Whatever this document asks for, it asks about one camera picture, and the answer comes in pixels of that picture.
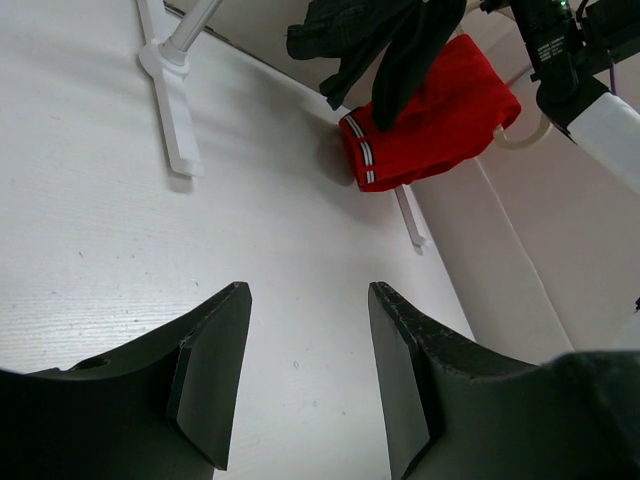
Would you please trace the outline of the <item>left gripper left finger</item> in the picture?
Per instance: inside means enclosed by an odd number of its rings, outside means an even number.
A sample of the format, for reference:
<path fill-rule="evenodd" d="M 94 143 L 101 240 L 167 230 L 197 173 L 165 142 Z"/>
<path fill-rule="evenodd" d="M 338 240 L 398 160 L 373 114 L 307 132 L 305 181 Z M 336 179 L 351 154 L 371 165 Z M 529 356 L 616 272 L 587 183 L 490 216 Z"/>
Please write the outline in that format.
<path fill-rule="evenodd" d="M 67 370 L 1 374 L 5 479 L 210 479 L 229 462 L 251 315 L 234 282 Z"/>

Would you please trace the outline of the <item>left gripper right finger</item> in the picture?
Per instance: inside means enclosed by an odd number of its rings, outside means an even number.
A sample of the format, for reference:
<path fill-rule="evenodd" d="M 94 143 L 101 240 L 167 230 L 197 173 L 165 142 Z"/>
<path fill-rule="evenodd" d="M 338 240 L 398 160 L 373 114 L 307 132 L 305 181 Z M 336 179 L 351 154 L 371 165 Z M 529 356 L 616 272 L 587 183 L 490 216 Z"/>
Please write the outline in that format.
<path fill-rule="evenodd" d="M 639 355 L 516 360 L 420 312 L 384 282 L 368 291 L 395 479 L 635 479 Z"/>

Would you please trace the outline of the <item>black trousers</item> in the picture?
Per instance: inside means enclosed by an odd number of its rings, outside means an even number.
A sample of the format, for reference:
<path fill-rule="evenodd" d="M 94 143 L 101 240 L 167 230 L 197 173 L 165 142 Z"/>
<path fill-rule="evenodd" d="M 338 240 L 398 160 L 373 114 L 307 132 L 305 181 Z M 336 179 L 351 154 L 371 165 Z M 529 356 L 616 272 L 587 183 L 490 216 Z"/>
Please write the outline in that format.
<path fill-rule="evenodd" d="M 312 1 L 303 22 L 287 27 L 286 50 L 298 61 L 340 61 L 337 72 L 319 85 L 332 109 L 343 104 L 381 57 L 371 90 L 372 118 L 387 131 L 425 80 L 466 7 L 459 0 Z"/>

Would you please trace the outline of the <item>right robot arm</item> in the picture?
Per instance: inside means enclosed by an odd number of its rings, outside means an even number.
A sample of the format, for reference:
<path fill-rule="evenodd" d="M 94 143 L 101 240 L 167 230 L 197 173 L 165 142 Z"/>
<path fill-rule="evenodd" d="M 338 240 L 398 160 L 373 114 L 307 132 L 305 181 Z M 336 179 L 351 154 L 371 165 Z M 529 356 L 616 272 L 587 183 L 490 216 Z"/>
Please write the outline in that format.
<path fill-rule="evenodd" d="M 639 189 L 639 114 L 597 80 L 639 52 L 636 1 L 482 1 L 510 8 L 525 44 L 536 103 L 550 123 L 618 177 Z"/>

